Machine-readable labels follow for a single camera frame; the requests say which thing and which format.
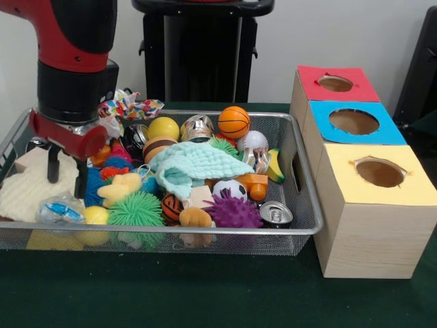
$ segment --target black stand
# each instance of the black stand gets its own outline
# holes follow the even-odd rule
[[[246,103],[249,94],[256,16],[274,0],[189,3],[132,0],[145,13],[147,97],[165,101]]]

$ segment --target mint green cloth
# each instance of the mint green cloth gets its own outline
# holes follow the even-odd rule
[[[213,148],[209,143],[181,142],[166,148],[150,161],[157,183],[180,200],[205,179],[234,178],[253,173],[252,167]]]

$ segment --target spiky ball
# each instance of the spiky ball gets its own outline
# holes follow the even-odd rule
[[[262,218],[255,204],[234,198],[228,189],[221,191],[222,198],[213,195],[215,203],[206,209],[218,228],[260,228]]]
[[[161,203],[151,193],[138,191],[115,203],[109,210],[108,224],[119,226],[164,226]],[[155,249],[164,234],[150,232],[117,232],[111,239],[127,244],[133,249]]]

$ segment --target tan toy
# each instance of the tan toy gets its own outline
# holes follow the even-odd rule
[[[204,210],[195,207],[183,210],[179,215],[179,221],[182,227],[215,227],[211,216]],[[208,247],[215,238],[213,234],[180,234],[179,237],[184,241],[187,248]]]

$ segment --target metal basket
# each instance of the metal basket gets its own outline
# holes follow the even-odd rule
[[[165,110],[162,116],[173,118],[179,125],[192,115],[204,113],[217,129],[219,112]],[[174,228],[118,225],[68,225],[22,222],[0,222],[0,248],[2,249],[83,249],[86,251],[140,251],[157,253],[205,253],[248,255],[297,255],[308,238],[323,226],[322,212],[311,178],[307,155],[297,121],[281,113],[249,113],[251,129],[262,132],[270,148],[279,147],[279,164],[285,174],[283,184],[269,181],[266,200],[285,204],[293,213],[290,229],[245,228]],[[30,137],[27,126],[29,112],[20,116],[8,136],[0,145],[0,181],[15,173],[14,160],[24,154]],[[86,232],[88,239],[97,241],[108,234],[107,243],[83,246],[77,243]],[[180,234],[193,238],[213,240],[209,247],[187,248]],[[124,241],[143,241],[134,248]]]

